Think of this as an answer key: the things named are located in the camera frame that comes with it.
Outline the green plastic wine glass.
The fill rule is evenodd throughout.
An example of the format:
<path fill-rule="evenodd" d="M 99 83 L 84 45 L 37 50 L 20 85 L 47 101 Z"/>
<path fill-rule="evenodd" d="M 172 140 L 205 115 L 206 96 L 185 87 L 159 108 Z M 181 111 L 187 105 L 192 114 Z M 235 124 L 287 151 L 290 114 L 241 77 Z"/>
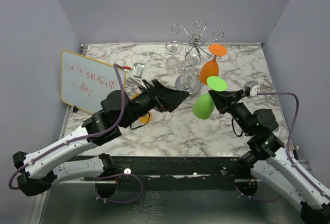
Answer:
<path fill-rule="evenodd" d="M 206 83 L 211 90 L 215 90 L 216 92 L 225 91 L 227 89 L 227 83 L 218 76 L 208 77 Z M 205 93 L 197 99 L 192 108 L 192 112 L 198 119 L 207 120 L 210 118 L 214 108 L 215 104 L 210 94 Z"/>

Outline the yellow plastic wine glass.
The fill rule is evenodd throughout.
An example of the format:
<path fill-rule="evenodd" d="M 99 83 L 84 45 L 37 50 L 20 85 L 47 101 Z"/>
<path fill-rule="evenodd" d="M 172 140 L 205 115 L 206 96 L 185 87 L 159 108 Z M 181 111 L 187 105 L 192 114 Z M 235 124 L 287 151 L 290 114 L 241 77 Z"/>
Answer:
<path fill-rule="evenodd" d="M 150 122 L 153 118 L 152 113 L 149 111 L 146 115 L 140 117 L 140 122 L 141 124 L 147 124 L 148 122 Z"/>

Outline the orange plastic wine glass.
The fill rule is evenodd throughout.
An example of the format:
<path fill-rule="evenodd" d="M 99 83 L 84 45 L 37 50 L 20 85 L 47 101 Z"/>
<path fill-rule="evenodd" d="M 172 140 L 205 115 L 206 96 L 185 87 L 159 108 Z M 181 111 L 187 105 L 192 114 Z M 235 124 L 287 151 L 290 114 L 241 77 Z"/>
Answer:
<path fill-rule="evenodd" d="M 209 51 L 213 55 L 213 59 L 206 62 L 199 74 L 199 80 L 203 84 L 207 84 L 207 79 L 210 76 L 219 75 L 219 66 L 217 63 L 217 58 L 222 57 L 227 54 L 227 49 L 221 44 L 211 44 L 209 46 Z"/>

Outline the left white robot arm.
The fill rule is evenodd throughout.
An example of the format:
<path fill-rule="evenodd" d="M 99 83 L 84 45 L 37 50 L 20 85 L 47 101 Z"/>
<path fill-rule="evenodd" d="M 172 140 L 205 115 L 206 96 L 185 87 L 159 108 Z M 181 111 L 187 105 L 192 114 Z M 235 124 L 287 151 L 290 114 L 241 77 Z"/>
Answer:
<path fill-rule="evenodd" d="M 130 127 L 152 109 L 173 112 L 189 96 L 188 92 L 167 88 L 156 79 L 144 84 L 146 88 L 133 100 L 123 88 L 111 92 L 101 101 L 100 111 L 46 148 L 15 153 L 13 162 L 17 170 L 9 180 L 9 188 L 35 196 L 63 181 L 85 177 L 110 179 L 116 171 L 110 155 L 86 158 L 81 153 L 118 138 L 122 135 L 120 128 Z"/>

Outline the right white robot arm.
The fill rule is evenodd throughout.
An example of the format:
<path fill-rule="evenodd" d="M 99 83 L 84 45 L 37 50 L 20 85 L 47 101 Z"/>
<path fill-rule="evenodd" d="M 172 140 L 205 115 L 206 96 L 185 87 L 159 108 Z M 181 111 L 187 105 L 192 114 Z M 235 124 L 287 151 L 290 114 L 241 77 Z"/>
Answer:
<path fill-rule="evenodd" d="M 270 109 L 251 113 L 241 102 L 249 94 L 244 90 L 209 94 L 220 114 L 229 113 L 250 137 L 249 151 L 238 159 L 237 172 L 251 175 L 284 197 L 300 212 L 304 223 L 329 223 L 329 188 L 320 183 L 288 151 L 274 130 L 278 128 Z"/>

